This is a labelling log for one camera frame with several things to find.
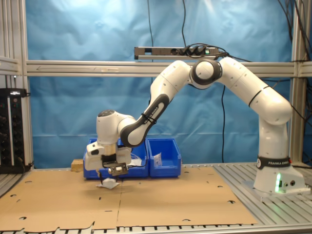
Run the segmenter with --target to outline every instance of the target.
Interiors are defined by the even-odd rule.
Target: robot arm
[[[290,178],[296,178],[293,189],[304,187],[303,176],[290,166],[288,158],[286,123],[292,115],[289,102],[232,58],[220,62],[201,60],[193,67],[175,61],[153,82],[150,105],[138,120],[113,110],[101,112],[97,117],[98,139],[87,146],[85,168],[109,167],[112,175],[127,173],[131,148],[144,141],[150,128],[183,86],[189,84],[197,89],[207,89],[215,81],[227,86],[259,114],[259,171],[254,186],[264,192],[277,192],[280,183],[276,190],[276,178],[283,172],[288,183]],[[117,146],[118,137],[124,144],[122,148]]]

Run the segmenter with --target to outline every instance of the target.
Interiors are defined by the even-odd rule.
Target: blue backdrop
[[[150,0],[154,46],[183,46],[182,0]],[[291,60],[285,16],[272,0],[186,0],[186,43],[202,42],[261,62]],[[26,0],[29,59],[133,61],[151,46],[147,0]],[[136,118],[150,78],[30,77],[37,168],[69,167],[96,137],[96,116],[114,109]],[[148,137],[174,137],[183,163],[221,162],[223,86],[184,87]],[[289,82],[276,90],[289,98]],[[258,116],[229,90],[224,96],[226,162],[256,161]]]

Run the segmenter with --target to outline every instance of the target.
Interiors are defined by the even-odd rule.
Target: cardboard sheet
[[[256,223],[213,168],[125,180],[112,190],[98,183],[82,172],[32,172],[0,199],[0,231]]]
[[[213,168],[184,168],[177,179],[126,180],[118,226],[255,224]]]
[[[116,228],[121,186],[109,190],[98,183],[85,181],[82,172],[32,172],[0,199],[0,230]]]

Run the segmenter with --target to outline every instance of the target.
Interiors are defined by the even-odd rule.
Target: metal table
[[[245,186],[243,181],[253,180],[256,174],[255,163],[193,164],[184,167],[212,166],[229,184],[234,194],[253,214],[255,225],[202,225],[202,226],[156,226],[120,227],[109,230],[92,230],[92,226],[82,230],[59,230],[47,234],[102,234],[102,233],[312,233],[312,195],[293,195],[269,198],[260,202]],[[312,179],[312,170],[297,168],[307,180]],[[19,178],[19,175],[0,175],[0,194]],[[0,234],[24,234],[1,232]]]

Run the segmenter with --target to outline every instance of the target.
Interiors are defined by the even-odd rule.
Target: green led light
[[[276,184],[275,184],[275,192],[278,193],[278,190],[279,190],[279,182],[281,180],[281,173],[278,173],[277,174],[277,177],[276,177]]]

